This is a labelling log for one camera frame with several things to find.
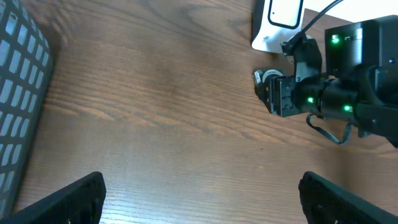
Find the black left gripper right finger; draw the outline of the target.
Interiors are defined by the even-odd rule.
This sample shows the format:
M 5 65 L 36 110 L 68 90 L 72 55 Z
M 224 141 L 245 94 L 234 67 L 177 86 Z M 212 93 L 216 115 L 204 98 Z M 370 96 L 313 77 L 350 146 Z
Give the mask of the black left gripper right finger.
M 304 173 L 298 189 L 302 210 L 309 223 L 397 223 L 397 216 L 314 172 Z

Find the black round-logo packet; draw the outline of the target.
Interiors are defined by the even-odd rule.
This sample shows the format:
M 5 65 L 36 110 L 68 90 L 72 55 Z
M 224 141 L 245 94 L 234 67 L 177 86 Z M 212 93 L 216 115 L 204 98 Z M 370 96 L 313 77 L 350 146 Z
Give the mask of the black round-logo packet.
M 281 77 L 283 73 L 281 70 L 268 69 L 256 70 L 252 73 L 254 81 L 254 91 L 257 97 L 263 102 L 267 103 L 268 100 L 268 86 L 272 78 Z

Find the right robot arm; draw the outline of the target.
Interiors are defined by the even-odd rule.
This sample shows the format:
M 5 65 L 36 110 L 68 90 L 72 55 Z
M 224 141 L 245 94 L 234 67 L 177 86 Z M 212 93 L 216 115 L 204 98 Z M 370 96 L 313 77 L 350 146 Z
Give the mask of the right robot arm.
M 397 144 L 397 16 L 334 27 L 325 31 L 325 51 L 299 32 L 282 43 L 294 60 L 294 73 L 253 73 L 257 97 L 271 114 L 337 119 L 346 123 L 343 137 L 320 133 L 336 144 L 371 134 Z

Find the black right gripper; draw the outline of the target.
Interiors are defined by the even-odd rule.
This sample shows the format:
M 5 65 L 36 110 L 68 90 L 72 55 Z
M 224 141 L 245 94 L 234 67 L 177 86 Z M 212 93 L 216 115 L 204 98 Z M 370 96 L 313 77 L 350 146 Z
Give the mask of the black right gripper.
M 326 79 L 306 78 L 296 83 L 294 76 L 272 78 L 268 86 L 266 108 L 271 114 L 289 117 L 302 113 L 326 116 L 325 103 Z

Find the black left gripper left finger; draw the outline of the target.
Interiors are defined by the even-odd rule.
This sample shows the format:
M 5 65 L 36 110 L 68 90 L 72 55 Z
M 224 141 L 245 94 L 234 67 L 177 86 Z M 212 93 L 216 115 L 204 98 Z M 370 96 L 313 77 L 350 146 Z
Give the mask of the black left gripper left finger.
M 1 219 L 1 224 L 98 224 L 105 197 L 106 186 L 102 173 L 92 172 Z

